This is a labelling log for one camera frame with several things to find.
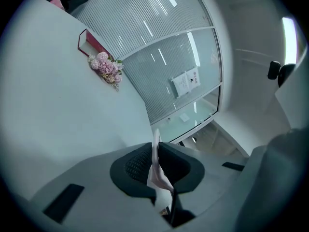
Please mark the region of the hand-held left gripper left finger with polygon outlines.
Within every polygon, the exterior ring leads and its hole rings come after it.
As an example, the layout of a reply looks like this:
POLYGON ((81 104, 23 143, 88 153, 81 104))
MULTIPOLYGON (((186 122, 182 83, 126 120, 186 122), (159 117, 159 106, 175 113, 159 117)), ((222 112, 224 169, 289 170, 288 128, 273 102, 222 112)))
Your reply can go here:
POLYGON ((146 143, 115 160, 110 167, 113 183, 125 194, 134 198, 148 198, 156 201, 156 191, 147 186, 152 166, 152 144, 146 143))

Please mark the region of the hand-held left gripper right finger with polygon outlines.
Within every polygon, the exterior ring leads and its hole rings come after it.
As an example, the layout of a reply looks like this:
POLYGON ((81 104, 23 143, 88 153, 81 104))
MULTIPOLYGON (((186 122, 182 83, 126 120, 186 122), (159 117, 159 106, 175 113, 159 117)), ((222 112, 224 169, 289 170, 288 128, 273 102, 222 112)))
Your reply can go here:
POLYGON ((158 160, 174 188, 171 211, 166 220, 176 228, 195 218, 191 211, 183 209, 179 195, 196 189, 204 178, 205 168, 197 159, 163 142, 158 144, 158 160))

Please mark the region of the white calculator with pink keys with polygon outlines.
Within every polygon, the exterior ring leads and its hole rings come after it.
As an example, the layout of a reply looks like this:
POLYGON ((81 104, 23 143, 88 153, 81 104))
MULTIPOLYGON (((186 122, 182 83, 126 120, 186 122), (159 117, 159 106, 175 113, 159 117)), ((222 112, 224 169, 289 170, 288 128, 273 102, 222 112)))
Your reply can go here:
POLYGON ((164 216, 168 215, 171 210, 174 188, 159 165, 159 142, 161 142, 160 132, 159 129, 156 129, 152 143, 152 165, 149 169, 147 186, 155 190, 154 208, 161 216, 164 216))

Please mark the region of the white notice sheet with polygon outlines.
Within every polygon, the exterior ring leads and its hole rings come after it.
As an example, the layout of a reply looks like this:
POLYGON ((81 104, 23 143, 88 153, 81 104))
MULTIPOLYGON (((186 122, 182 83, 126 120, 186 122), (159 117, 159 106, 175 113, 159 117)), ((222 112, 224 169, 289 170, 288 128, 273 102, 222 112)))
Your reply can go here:
POLYGON ((179 76, 171 79, 177 92, 177 98, 191 92, 200 86, 198 67, 192 68, 179 76))

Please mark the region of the pink flower bunch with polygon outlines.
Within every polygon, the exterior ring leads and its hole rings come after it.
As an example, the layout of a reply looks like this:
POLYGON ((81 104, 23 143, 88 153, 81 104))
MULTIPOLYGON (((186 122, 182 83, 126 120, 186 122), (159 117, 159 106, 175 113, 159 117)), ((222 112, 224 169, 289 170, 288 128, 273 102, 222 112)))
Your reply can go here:
POLYGON ((122 82, 122 61, 113 59, 106 52, 100 52, 96 56, 89 56, 87 60, 90 68, 107 84, 117 91, 122 82))

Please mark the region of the white square table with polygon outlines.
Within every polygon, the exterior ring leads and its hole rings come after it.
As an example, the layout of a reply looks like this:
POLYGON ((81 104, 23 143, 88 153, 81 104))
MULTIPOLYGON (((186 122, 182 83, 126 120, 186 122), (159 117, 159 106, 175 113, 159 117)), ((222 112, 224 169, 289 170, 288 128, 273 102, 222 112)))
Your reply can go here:
POLYGON ((115 90, 78 50, 84 29, 46 0, 24 0, 0 37, 0 164, 27 200, 83 159, 152 141, 128 78, 115 90))

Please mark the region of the red hardcover book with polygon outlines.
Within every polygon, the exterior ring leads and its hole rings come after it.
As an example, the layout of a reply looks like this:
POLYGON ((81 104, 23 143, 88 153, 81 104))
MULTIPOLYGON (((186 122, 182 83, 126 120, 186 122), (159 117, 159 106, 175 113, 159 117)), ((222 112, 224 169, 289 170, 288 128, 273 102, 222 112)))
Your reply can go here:
POLYGON ((103 45, 91 34, 88 29, 84 29, 78 38, 78 50, 87 57, 96 56, 101 52, 110 53, 103 47, 103 45))

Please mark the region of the ceiling light strip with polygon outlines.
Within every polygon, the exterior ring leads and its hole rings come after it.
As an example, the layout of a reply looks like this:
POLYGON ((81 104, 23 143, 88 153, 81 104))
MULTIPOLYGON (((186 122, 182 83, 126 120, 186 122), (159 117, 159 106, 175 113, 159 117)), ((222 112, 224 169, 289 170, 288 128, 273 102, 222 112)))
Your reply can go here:
POLYGON ((294 20, 282 18, 285 36, 285 61, 284 64, 296 64, 297 61, 297 33, 294 20))

